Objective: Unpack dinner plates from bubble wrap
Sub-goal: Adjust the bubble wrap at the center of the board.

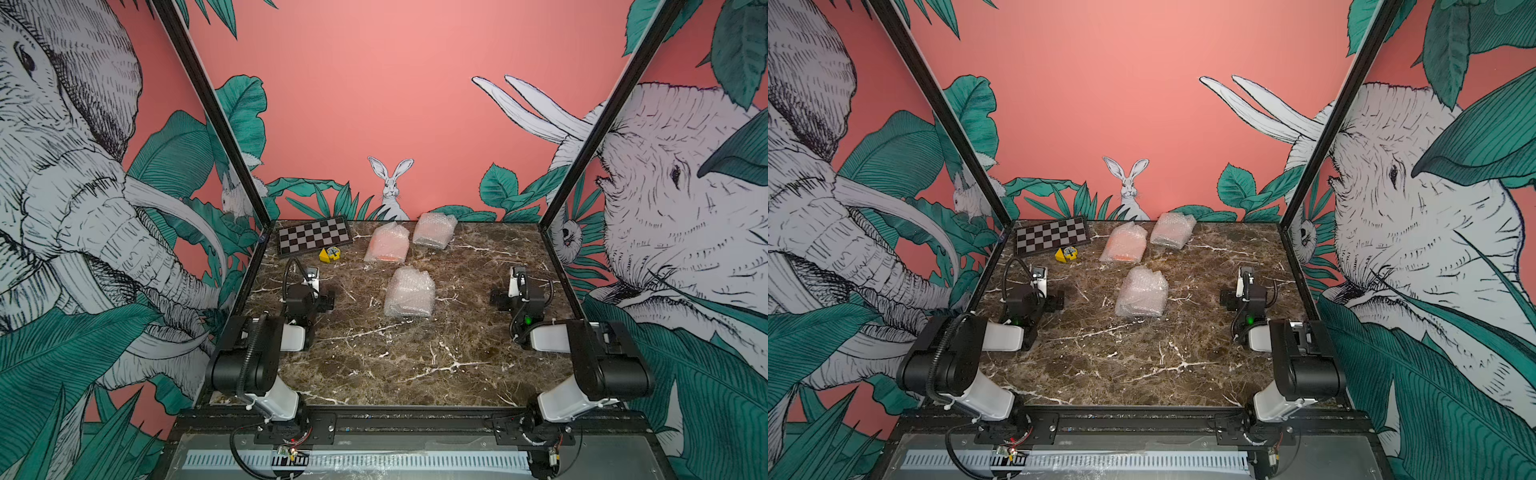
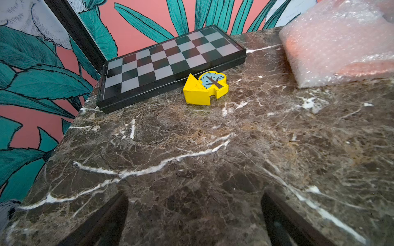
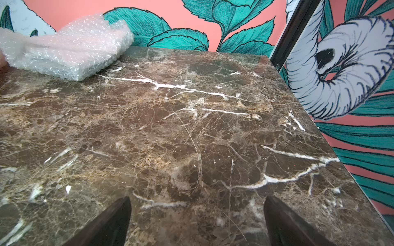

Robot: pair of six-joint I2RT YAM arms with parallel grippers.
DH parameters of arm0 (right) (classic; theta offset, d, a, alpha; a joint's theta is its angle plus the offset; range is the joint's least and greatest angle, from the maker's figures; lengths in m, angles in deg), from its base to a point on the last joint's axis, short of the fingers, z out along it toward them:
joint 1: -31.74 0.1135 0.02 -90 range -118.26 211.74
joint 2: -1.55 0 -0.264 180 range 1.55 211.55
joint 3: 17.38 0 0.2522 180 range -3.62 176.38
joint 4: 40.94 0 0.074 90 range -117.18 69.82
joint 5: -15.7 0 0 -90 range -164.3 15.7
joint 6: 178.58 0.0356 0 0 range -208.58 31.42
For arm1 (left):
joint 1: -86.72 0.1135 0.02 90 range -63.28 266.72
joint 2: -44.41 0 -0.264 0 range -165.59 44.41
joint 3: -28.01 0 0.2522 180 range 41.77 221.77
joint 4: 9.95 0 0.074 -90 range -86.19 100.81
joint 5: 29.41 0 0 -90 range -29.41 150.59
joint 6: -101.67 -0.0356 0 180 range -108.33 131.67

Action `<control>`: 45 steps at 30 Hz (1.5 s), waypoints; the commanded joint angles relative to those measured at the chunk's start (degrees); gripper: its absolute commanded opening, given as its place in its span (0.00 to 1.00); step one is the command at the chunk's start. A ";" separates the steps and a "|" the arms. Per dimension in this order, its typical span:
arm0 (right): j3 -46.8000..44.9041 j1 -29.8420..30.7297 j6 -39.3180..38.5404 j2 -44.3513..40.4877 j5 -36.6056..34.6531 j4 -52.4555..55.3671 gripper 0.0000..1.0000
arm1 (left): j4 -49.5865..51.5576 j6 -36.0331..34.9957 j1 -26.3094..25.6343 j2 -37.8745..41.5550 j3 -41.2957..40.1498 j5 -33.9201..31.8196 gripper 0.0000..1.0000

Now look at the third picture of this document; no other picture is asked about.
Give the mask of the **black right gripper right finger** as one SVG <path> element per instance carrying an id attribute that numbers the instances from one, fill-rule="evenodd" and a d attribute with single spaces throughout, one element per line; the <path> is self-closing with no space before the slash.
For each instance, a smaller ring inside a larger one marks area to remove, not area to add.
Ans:
<path id="1" fill-rule="evenodd" d="M 275 196 L 266 198 L 264 216 L 272 246 L 334 245 Z"/>

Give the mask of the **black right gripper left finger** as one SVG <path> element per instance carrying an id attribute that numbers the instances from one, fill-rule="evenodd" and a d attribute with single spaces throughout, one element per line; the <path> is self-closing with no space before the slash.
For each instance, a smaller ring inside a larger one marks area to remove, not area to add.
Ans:
<path id="1" fill-rule="evenodd" d="M 116 200 L 100 215 L 87 223 L 66 246 L 124 246 L 132 206 L 128 196 Z"/>

